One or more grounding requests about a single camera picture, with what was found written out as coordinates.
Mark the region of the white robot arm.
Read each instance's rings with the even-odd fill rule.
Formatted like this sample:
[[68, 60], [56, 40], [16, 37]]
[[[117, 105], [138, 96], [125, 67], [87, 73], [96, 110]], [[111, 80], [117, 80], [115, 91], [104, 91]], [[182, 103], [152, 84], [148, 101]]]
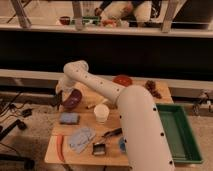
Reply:
[[84, 60], [66, 63], [59, 79], [62, 90], [85, 84], [117, 106], [131, 171], [175, 171], [160, 115], [150, 92], [140, 85], [125, 87], [88, 72]]

